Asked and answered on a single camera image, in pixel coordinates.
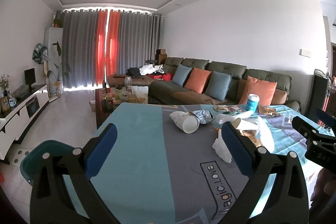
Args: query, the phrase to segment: potted plant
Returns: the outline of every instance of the potted plant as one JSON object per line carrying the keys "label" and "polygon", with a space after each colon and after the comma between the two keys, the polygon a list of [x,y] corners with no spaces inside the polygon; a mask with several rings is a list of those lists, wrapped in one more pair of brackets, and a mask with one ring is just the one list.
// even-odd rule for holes
{"label": "potted plant", "polygon": [[63,21],[60,20],[59,18],[55,18],[54,21],[53,21],[52,26],[54,28],[62,28],[63,27]]}
{"label": "potted plant", "polygon": [[[59,98],[59,97],[61,97],[60,87],[62,85],[61,77],[62,77],[62,63],[63,62],[61,62],[61,63],[59,62],[59,59],[60,59],[60,57],[62,55],[62,49],[61,49],[58,41],[56,43],[56,46],[57,46],[57,53],[58,53],[58,64],[56,65],[54,63],[54,65],[55,65],[56,70],[57,70],[57,75],[55,75],[51,70],[48,70],[47,77],[50,77],[51,74],[53,74],[55,76],[56,82],[54,83],[54,86],[56,88],[56,95]],[[64,66],[64,75],[66,76],[66,78],[69,78],[69,73],[70,72],[71,71],[70,71],[69,65],[67,63],[65,63],[65,66]]]}
{"label": "potted plant", "polygon": [[9,75],[2,75],[1,76],[1,80],[0,80],[0,87],[3,89],[3,95],[7,96],[8,92],[7,92],[7,88],[9,87],[9,81],[8,81],[8,77]]}

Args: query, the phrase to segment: green plant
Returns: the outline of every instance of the green plant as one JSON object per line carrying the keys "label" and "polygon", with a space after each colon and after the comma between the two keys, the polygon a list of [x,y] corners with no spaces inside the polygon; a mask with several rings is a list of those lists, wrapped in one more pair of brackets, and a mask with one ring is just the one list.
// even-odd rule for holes
{"label": "green plant", "polygon": [[[57,69],[57,75],[55,75],[51,70],[48,70],[47,76],[50,77],[50,75],[53,74],[55,76],[55,78],[56,78],[56,81],[60,81],[61,76],[62,76],[62,65],[63,65],[63,62],[60,63],[59,59],[60,59],[60,57],[62,55],[62,49],[61,49],[58,41],[57,41],[56,45],[57,45],[57,53],[58,53],[58,65],[56,65],[55,63],[54,63],[54,65],[55,65],[55,67]],[[65,66],[64,66],[64,75],[66,76],[66,78],[69,78],[69,73],[71,72],[70,67],[69,67],[69,65],[67,63],[64,63],[64,64],[65,64]]]}
{"label": "green plant", "polygon": [[59,18],[55,18],[53,21],[54,24],[57,24],[60,28],[63,27],[63,21]]}
{"label": "green plant", "polygon": [[9,87],[9,81],[8,81],[9,75],[1,75],[1,80],[0,80],[0,87],[3,90],[6,90]]}

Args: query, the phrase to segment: silver screw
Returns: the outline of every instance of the silver screw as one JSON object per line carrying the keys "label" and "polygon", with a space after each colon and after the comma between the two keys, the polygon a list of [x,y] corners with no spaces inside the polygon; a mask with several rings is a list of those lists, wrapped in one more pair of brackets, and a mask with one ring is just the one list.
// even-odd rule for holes
{"label": "silver screw", "polygon": [[259,152],[260,154],[266,154],[267,150],[266,150],[265,147],[260,146],[260,147],[258,147],[258,152]]}
{"label": "silver screw", "polygon": [[82,153],[82,150],[80,148],[75,148],[74,150],[72,150],[72,153],[77,156]]}
{"label": "silver screw", "polygon": [[297,154],[296,154],[294,151],[290,151],[290,152],[289,152],[289,155],[290,155],[292,158],[296,158],[296,157],[297,157]]}
{"label": "silver screw", "polygon": [[42,158],[44,158],[45,160],[49,157],[50,157],[50,154],[48,152],[46,152],[42,155]]}

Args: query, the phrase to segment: monitor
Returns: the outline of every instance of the monitor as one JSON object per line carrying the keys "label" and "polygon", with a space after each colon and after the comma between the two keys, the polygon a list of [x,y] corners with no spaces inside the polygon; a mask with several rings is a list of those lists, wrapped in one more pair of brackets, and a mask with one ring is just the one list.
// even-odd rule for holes
{"label": "monitor", "polygon": [[26,85],[29,85],[29,90],[32,90],[32,84],[36,82],[34,68],[25,70],[25,80]]}

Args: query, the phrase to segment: tile floor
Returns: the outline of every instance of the tile floor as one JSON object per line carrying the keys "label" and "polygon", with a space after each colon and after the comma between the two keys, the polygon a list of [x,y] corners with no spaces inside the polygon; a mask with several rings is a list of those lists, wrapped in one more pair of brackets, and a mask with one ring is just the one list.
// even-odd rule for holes
{"label": "tile floor", "polygon": [[[21,144],[13,144],[7,155],[11,162],[19,148],[33,149],[45,140],[58,140],[74,147],[84,147],[96,131],[96,116],[89,101],[94,90],[66,91],[41,113]],[[29,204],[32,187],[20,173],[20,167],[0,163],[5,182],[1,187],[18,213],[30,223]]]}

